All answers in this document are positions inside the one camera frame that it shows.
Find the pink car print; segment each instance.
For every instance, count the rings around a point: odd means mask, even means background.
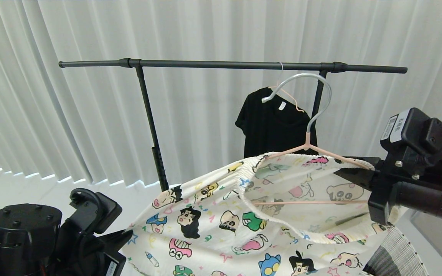
[[[170,256],[175,257],[177,260],[181,260],[183,256],[190,257],[192,255],[192,250],[189,249],[191,243],[186,241],[181,241],[178,239],[170,240]]]

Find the black t-shirt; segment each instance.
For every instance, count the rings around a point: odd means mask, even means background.
[[[299,112],[296,106],[281,96],[262,103],[262,98],[269,96],[272,89],[259,89],[247,96],[235,125],[245,134],[244,158],[258,156],[266,152],[281,152],[306,141],[306,132],[310,117],[306,112]],[[312,126],[312,145],[317,145],[315,126]],[[295,153],[318,155],[314,150],[300,150]]]

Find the clothes rack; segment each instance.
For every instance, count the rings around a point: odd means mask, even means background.
[[[375,73],[407,73],[406,67],[395,66],[374,66],[374,65],[349,65],[343,62],[322,62],[322,63],[291,63],[283,62],[284,70],[297,71],[318,71],[322,77],[327,77],[327,73],[341,73],[346,71],[353,72],[375,72]],[[168,190],[167,176],[163,159],[158,143],[158,136],[153,120],[153,112],[149,103],[146,81],[144,80],[143,67],[176,67],[176,68],[217,68],[217,69],[258,69],[258,70],[281,70],[279,62],[242,62],[242,61],[155,61],[147,59],[121,58],[117,61],[69,61],[59,62],[59,67],[100,67],[100,66],[121,66],[126,68],[135,68],[137,78],[141,88],[146,116],[148,118],[151,136],[153,138],[153,158],[156,171],[162,191]],[[320,101],[322,98],[323,83],[318,81],[315,101],[313,102],[312,115],[318,113]]]

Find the white sticker label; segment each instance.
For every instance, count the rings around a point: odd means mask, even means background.
[[[117,268],[117,264],[113,261],[110,262],[109,269],[107,269],[107,274],[105,274],[105,276],[114,276],[116,268]]]
[[[283,110],[284,107],[286,107],[286,102],[282,102],[282,103],[281,103],[281,105],[280,105],[280,107],[279,107],[279,110]]]
[[[385,140],[390,137],[391,130],[393,129],[393,126],[395,125],[395,122],[397,121],[397,117],[398,117],[398,115],[395,115],[388,120],[388,123],[386,124],[386,127],[384,128],[383,135],[381,136],[380,140]]]
[[[402,130],[404,128],[404,123],[405,120],[407,119],[407,116],[409,115],[409,112],[410,109],[400,112],[400,114],[398,114],[397,121],[395,122],[393,130],[390,133],[391,143],[395,143],[402,140]]]

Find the vertical blind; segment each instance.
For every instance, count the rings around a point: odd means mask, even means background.
[[[319,146],[384,157],[388,117],[442,120],[442,0],[0,1],[0,168],[59,180],[157,180],[135,70],[66,68],[119,58],[406,66],[405,75],[329,74]],[[242,158],[244,98],[279,72],[145,68],[167,178],[180,183]],[[282,73],[282,80],[298,72]],[[311,110],[316,81],[286,91]]]

